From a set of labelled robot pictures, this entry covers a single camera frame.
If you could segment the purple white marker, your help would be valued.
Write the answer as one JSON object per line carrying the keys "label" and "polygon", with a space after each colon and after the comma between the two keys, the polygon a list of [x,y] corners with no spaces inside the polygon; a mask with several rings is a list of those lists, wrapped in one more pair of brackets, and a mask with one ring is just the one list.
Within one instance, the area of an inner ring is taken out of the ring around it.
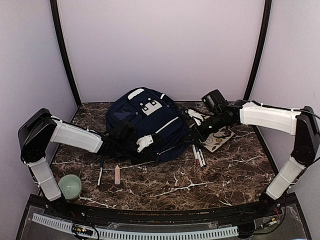
{"label": "purple white marker", "polygon": [[198,166],[200,166],[200,160],[199,160],[199,157],[198,157],[198,154],[197,154],[197,151],[196,151],[196,147],[195,147],[194,144],[192,145],[192,151],[193,151],[193,154],[194,154],[194,158],[195,158],[196,164]]}

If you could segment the pink translucent glue bottle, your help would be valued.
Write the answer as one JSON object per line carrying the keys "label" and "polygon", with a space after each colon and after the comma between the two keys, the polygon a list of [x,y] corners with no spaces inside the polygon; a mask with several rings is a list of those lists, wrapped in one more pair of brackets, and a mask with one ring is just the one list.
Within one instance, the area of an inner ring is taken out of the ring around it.
{"label": "pink translucent glue bottle", "polygon": [[114,169],[114,184],[120,185],[121,184],[121,169],[120,166],[117,164]]}

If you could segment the black whiteboard marker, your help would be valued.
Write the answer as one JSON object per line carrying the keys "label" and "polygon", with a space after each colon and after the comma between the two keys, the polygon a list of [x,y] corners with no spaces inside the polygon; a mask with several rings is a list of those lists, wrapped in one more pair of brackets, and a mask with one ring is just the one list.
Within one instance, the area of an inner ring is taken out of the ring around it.
{"label": "black whiteboard marker", "polygon": [[201,162],[202,162],[203,167],[204,167],[204,168],[207,167],[207,164],[206,164],[206,162],[205,162],[205,159],[204,159],[202,150],[201,150],[200,148],[198,149],[198,153],[199,153],[199,155],[200,155],[200,159],[201,159]]}

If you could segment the navy blue student backpack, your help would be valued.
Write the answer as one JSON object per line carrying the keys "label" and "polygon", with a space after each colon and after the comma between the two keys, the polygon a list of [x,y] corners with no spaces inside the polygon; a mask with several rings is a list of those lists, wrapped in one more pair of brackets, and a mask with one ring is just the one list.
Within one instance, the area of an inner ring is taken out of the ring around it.
{"label": "navy blue student backpack", "polygon": [[135,127],[136,138],[128,145],[138,162],[169,162],[189,147],[189,126],[179,107],[154,89],[138,87],[115,101],[105,114],[106,129],[114,129],[120,121]]}

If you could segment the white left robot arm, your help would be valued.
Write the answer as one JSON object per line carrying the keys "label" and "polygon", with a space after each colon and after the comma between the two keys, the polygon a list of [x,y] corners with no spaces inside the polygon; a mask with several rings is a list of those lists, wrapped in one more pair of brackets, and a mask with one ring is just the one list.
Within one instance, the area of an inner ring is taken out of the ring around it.
{"label": "white left robot arm", "polygon": [[133,125],[120,121],[116,128],[99,132],[81,127],[53,115],[47,108],[35,112],[17,130],[20,160],[30,171],[32,180],[47,201],[51,210],[60,218],[71,213],[65,203],[66,195],[59,187],[51,169],[57,154],[48,156],[51,146],[61,146],[85,151],[91,155],[126,155],[137,160],[144,149],[143,139]]}

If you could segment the red capped white marker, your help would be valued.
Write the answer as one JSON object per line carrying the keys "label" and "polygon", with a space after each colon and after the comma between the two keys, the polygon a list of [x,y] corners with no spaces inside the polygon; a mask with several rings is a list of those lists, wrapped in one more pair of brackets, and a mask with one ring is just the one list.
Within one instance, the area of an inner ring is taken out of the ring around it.
{"label": "red capped white marker", "polygon": [[202,161],[201,161],[201,158],[200,158],[200,154],[198,152],[198,148],[197,147],[195,148],[195,152],[196,152],[196,157],[198,159],[199,165],[200,165],[201,169],[203,169],[204,167],[203,167],[203,164],[202,164]]}

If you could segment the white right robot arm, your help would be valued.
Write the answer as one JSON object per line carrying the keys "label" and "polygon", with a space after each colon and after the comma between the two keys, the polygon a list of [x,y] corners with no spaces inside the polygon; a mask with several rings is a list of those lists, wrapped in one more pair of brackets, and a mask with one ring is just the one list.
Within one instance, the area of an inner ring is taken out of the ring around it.
{"label": "white right robot arm", "polygon": [[320,117],[310,106],[285,108],[248,100],[217,103],[210,111],[186,110],[195,121],[191,129],[200,142],[232,125],[257,127],[261,131],[278,168],[278,174],[265,190],[267,197],[255,205],[255,213],[266,217],[275,208],[273,200],[295,185],[318,160]]}

